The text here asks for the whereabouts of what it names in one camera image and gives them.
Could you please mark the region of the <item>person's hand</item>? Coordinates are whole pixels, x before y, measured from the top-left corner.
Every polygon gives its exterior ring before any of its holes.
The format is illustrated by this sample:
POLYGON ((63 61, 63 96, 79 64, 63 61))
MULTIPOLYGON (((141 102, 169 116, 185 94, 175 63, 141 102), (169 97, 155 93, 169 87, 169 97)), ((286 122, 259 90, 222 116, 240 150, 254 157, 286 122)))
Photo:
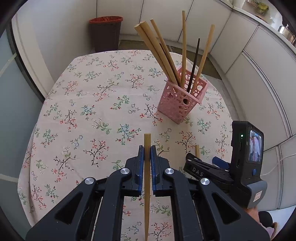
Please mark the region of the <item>person's hand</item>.
POLYGON ((268 232, 270 240, 275 237, 278 223, 273 221, 273 218, 269 212, 258 211, 257 206, 243 209, 268 232))

